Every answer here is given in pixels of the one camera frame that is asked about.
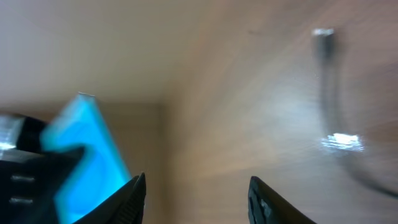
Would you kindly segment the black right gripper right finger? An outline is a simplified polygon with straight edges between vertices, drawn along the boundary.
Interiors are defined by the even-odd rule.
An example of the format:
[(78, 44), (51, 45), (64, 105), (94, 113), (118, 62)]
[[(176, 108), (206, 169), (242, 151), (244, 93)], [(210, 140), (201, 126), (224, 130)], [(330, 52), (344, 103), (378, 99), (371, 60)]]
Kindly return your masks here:
[(248, 218), (250, 224), (315, 224), (257, 176), (249, 182)]

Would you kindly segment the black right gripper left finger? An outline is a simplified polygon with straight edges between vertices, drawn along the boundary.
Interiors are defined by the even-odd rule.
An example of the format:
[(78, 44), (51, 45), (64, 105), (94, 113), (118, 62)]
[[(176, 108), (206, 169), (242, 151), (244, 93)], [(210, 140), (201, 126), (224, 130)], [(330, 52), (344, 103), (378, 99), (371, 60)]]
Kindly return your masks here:
[(146, 176), (133, 177), (75, 224), (141, 224), (146, 198)]

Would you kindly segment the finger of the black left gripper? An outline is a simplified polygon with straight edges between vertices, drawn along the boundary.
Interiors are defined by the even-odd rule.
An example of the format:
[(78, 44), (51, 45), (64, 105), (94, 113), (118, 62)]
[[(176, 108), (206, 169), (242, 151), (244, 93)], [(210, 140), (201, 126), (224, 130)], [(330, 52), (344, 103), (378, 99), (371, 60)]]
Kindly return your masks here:
[(1, 224), (58, 223), (55, 196), (85, 154), (83, 146), (1, 161)]

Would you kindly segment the smartphone with cyan screen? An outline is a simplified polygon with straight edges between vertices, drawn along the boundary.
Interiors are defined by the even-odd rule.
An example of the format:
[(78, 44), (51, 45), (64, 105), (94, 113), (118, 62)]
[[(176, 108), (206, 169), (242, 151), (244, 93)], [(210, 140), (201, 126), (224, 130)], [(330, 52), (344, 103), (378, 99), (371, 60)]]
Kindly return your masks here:
[(119, 190), (131, 175), (93, 95), (79, 93), (40, 135), (45, 152), (85, 153), (55, 196), (61, 224), (74, 223)]

